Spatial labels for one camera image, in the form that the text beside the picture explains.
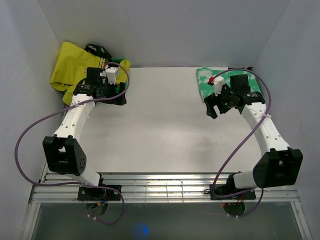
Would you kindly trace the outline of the yellow trousers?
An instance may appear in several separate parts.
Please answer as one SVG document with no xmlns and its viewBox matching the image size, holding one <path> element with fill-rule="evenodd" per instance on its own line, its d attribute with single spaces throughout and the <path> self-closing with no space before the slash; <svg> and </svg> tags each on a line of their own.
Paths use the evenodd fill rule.
<svg viewBox="0 0 320 240">
<path fill-rule="evenodd" d="M 98 82 L 107 82 L 103 77 L 103 70 L 109 61 L 102 57 L 95 56 L 71 42 L 64 41 L 56 56 L 56 64 L 50 79 L 50 85 L 57 91 L 63 92 L 63 102 L 71 106 L 75 103 L 75 96 L 78 94 L 96 97 Z M 126 66 L 118 65 L 119 74 L 116 78 L 116 85 L 120 82 L 126 83 L 127 74 L 131 63 L 126 61 Z M 118 93 L 114 98 L 125 96 L 125 93 Z M 102 103 L 112 100 L 102 98 Z"/>
</svg>

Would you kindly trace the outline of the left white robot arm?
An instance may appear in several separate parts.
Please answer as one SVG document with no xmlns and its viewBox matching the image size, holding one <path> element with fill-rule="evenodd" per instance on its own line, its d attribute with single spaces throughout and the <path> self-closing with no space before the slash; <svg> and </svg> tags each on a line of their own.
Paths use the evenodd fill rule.
<svg viewBox="0 0 320 240">
<path fill-rule="evenodd" d="M 117 82 L 122 70 L 115 63 L 108 63 L 103 68 L 88 67 L 86 77 L 75 86 L 71 108 L 59 128 L 53 136 L 46 136 L 42 142 L 49 170 L 90 185 L 88 193 L 95 200 L 106 195 L 106 187 L 100 184 L 101 175 L 87 165 L 86 154 L 79 143 L 80 136 L 97 102 L 118 106 L 127 103 L 127 81 Z"/>
</svg>

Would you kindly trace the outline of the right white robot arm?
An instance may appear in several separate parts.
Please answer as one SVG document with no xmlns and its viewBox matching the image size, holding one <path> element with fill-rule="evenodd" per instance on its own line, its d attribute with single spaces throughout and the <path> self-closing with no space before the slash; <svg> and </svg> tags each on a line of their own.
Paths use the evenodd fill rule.
<svg viewBox="0 0 320 240">
<path fill-rule="evenodd" d="M 214 92 L 204 98 L 207 107 L 206 114 L 217 118 L 214 107 L 220 114 L 231 109 L 237 109 L 254 131 L 258 142 L 261 159 L 252 170 L 232 173 L 223 185 L 210 187 L 210 198 L 237 199 L 254 194 L 255 188 L 272 188 L 292 186 L 296 183 L 303 154 L 299 149 L 293 149 L 281 137 L 271 116 L 265 99 L 258 91 L 252 91 L 246 74 L 230 77 L 226 84 L 221 76 L 212 76 L 208 84 L 214 87 Z"/>
</svg>

